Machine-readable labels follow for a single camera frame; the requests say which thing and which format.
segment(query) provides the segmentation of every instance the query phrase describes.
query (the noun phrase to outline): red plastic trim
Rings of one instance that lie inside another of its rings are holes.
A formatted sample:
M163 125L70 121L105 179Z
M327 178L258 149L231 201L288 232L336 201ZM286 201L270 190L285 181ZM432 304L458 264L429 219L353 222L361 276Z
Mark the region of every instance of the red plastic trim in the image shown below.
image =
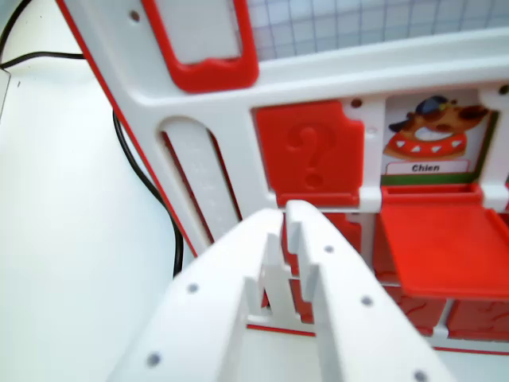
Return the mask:
M234 0L242 56L231 60L208 58L199 64L182 64L173 51L156 0L142 0L173 82L190 93L217 92L251 86L258 78L258 58L246 0Z
M468 185L392 185L382 187L383 204L401 203L465 203L478 204L483 191L477 184Z
M164 189L161 187L161 183L159 183L159 180L156 178L156 174L152 170L152 167L150 166L149 161L147 160L146 156L143 154L142 148L140 147L138 141L136 140L136 137L134 137L133 131L131 130L129 124L127 123L126 118L124 117L122 111L120 110L120 107L116 103L115 98L111 94L110 89L108 88L106 81L104 80L103 76L101 75L101 71L99 70L97 64L94 62L94 59L93 59L92 55L90 54L90 51L88 50L84 39L81 37L80 31L76 27L76 24L75 24L74 20L72 19L72 16L69 13L67 6L65 5L65 0L56 0L56 4L60 7L60 11L64 15L65 21L68 23L69 28L70 28L72 34L74 35L74 38L76 39L76 42L80 46L81 51L83 52L83 55L87 59L88 64L90 65L90 68L92 69L92 71L95 74L95 77L99 81L101 88L103 88L104 93L106 94L106 97L108 98L108 100L111 103L111 106L113 107L113 110L115 110L115 113L119 117L120 122L126 129L126 132L129 135L129 138L132 141L134 147L136 148L136 151L138 152L140 158L142 159L143 164L148 169L150 176L152 177L153 181L155 182L157 189L159 190L159 193L161 194L162 199L166 204L166 207L172 214L173 219L175 219L175 222L177 223L178 228L181 230L182 236L185 238L185 241L187 242L189 248L191 249L192 254L195 257L197 257L196 250L192 246L191 240L189 240L189 237L185 233L184 228L182 227L182 223L178 220L178 216L175 213L175 210L173 209L172 205L169 203L169 199L166 196Z
M433 348L435 350L440 350L442 352L491 354L491 355L495 355L495 356L509 356L509 352L489 352L487 350L473 350L473 349L451 349L451 348L441 348L439 346L434 346Z
M270 328L269 326L248 325L247 328L253 329L253 330L265 330L266 332L296 334L298 336L315 337L315 333L301 332L299 330L291 330L291 329Z

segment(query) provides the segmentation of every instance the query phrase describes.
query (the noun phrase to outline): white grid background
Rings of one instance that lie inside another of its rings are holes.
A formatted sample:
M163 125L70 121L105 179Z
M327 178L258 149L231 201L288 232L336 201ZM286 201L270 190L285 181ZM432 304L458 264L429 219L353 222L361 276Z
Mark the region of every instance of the white grid background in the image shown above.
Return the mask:
M509 26L509 0L248 0L248 5L259 60Z

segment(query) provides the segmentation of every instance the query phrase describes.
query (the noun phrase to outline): screw hole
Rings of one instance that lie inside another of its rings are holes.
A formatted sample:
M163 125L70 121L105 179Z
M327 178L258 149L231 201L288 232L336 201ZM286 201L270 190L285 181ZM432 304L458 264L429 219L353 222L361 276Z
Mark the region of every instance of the screw hole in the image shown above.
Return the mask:
M499 89L499 94L501 96L505 96L507 93L509 93L509 84L503 85Z
M138 12L136 12L135 10L131 10L129 12L129 17L134 22L140 21L140 14Z
M364 296L361 298L360 300L365 306L371 306L373 305L373 300L371 300L371 297L369 296Z
M363 106L363 101L361 98L354 98L350 104L356 109L357 107Z
M189 284L188 285L188 292L189 293L196 293L198 291L198 284Z
M157 353L151 353L146 358L146 365L149 368L155 368L161 362L161 356Z
M422 372L421 370L417 370L414 373L414 378L417 382L426 382L428 380L428 377L426 376L426 374L424 372Z

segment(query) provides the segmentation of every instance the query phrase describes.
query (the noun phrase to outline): toy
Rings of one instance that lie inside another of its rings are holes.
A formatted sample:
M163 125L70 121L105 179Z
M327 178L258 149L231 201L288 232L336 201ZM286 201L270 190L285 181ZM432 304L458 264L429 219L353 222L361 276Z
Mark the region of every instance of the toy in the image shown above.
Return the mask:
M508 28L258 63L242 0L58 3L196 255L260 209L309 201L432 345L509 353ZM214 23L230 15L238 40ZM316 50L331 46L313 22ZM313 333L285 243L263 286L251 327Z
M281 228L280 211L259 211L178 275L109 381L239 380L247 316L260 314L264 267L281 255ZM320 212L306 202L291 201L286 231L289 247L299 257L305 299L321 322L321 380L454 380ZM356 292L349 290L352 285ZM213 311L202 314L208 306Z

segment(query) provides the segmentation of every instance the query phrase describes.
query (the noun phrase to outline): plastic toy house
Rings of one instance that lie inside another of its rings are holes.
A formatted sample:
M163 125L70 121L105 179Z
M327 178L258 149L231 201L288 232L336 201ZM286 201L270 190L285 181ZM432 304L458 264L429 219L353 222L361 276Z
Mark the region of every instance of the plastic toy house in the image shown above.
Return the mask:
M433 345L509 353L509 3L58 3L195 255L309 201ZM285 240L251 326L313 333Z

